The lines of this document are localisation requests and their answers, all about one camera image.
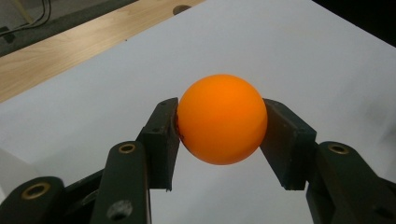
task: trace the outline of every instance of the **orange ball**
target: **orange ball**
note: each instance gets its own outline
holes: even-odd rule
[[[244,79],[213,75],[186,90],[177,108],[177,127],[192,155],[212,164],[232,164],[259,147],[267,111],[260,94]]]

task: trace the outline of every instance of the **black plastic part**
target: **black plastic part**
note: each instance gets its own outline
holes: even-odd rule
[[[387,179],[383,179],[383,178],[381,178],[381,179],[382,179],[382,181],[384,181],[384,183],[387,185],[387,187],[390,189],[390,191],[393,192],[393,194],[396,197],[396,184],[388,181]]]
[[[102,173],[103,170],[100,170],[65,189],[65,209],[61,224],[85,224],[90,222]]]
[[[8,27],[6,27],[6,26],[0,27],[0,34],[7,32],[7,31],[9,31]],[[11,44],[15,39],[15,35],[12,33],[7,34],[7,35],[1,35],[1,36],[7,41],[8,44]]]
[[[396,223],[394,192],[355,149],[340,143],[322,143],[316,165],[335,208],[329,223]],[[315,185],[313,189],[323,190]],[[311,213],[319,216],[312,208]]]
[[[91,224],[150,223],[146,152],[139,142],[111,148]]]
[[[143,143],[148,153],[148,176],[151,189],[172,189],[180,140],[176,130],[178,99],[160,102],[137,141]]]
[[[283,188],[302,190],[315,153],[317,132],[285,105],[268,99],[264,102],[268,126],[262,152]]]
[[[44,224],[57,222],[64,196],[61,179],[44,176],[15,188],[0,205],[1,224]]]
[[[322,193],[314,189],[313,185],[308,186],[306,200],[315,224],[330,224],[334,216],[334,203],[328,192]]]

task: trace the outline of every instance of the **white table surface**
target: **white table surface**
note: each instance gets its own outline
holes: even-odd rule
[[[396,181],[396,48],[308,0],[206,0],[0,104],[0,148],[69,185],[135,140],[157,103],[216,73]],[[259,150],[215,166],[181,146],[173,185],[151,191],[153,223],[312,223],[304,192],[283,190]]]

